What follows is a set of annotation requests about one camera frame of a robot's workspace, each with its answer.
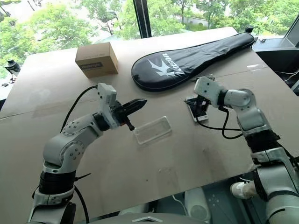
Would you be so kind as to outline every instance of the window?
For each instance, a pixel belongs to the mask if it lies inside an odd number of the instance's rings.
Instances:
[[[299,13],[299,0],[147,0],[153,36],[234,27],[284,36]]]
[[[80,45],[140,38],[132,0],[1,0],[0,78],[6,60]]]

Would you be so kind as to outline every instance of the white robotic arm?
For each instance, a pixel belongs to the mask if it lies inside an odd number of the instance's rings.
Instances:
[[[256,107],[256,99],[250,90],[226,90],[221,84],[201,77],[195,85],[195,93],[207,103],[222,110],[232,108],[252,154],[252,160],[260,165],[255,170],[254,184],[259,196],[267,201],[267,220],[271,224],[299,223],[298,171],[290,162],[291,155],[277,142],[264,113]]]
[[[128,115],[141,109],[147,100],[135,99],[124,105],[116,101],[116,90],[98,84],[99,109],[70,121],[62,132],[46,143],[43,171],[34,193],[28,223],[72,223],[76,206],[70,202],[74,193],[76,170],[86,148],[104,131],[131,125]]]

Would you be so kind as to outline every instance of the small brown box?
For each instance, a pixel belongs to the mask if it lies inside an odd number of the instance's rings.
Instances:
[[[75,62],[88,78],[118,74],[117,58],[109,42],[78,47]]]

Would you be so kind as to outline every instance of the smartphone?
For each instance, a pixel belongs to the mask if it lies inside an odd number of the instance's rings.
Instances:
[[[185,102],[187,102],[187,106],[189,108],[189,111],[192,115],[192,118],[195,122],[197,122],[196,118],[198,119],[198,121],[201,120],[207,120],[209,117],[206,114],[205,111],[201,110],[200,107],[197,107],[195,102],[196,102],[196,97],[192,96],[192,97],[186,97]]]

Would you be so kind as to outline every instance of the table surface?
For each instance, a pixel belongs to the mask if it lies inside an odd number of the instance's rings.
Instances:
[[[0,205],[5,223],[24,223],[32,204],[31,193],[42,170],[43,146],[59,133],[75,98],[97,82],[111,84],[121,103],[146,98],[147,104],[130,116],[136,127],[167,116],[172,134],[146,146],[137,144],[126,126],[108,130],[91,144],[77,175],[92,173],[77,184],[91,217],[100,216],[171,194],[244,173],[251,166],[250,149],[243,137],[226,140],[220,131],[195,125],[184,98],[193,95],[194,83],[153,93],[139,89],[130,69],[140,57],[178,49],[236,34],[233,28],[112,42],[119,74],[87,79],[74,62],[76,49],[29,56],[0,113]],[[251,49],[211,65],[213,74],[230,89],[248,88],[256,95],[281,143],[298,156],[299,126],[296,95]],[[90,91],[78,103],[71,119],[93,113],[97,95]],[[225,114],[208,110],[210,126],[222,126]],[[232,111],[229,127],[238,127]],[[77,196],[76,220],[84,219]]]

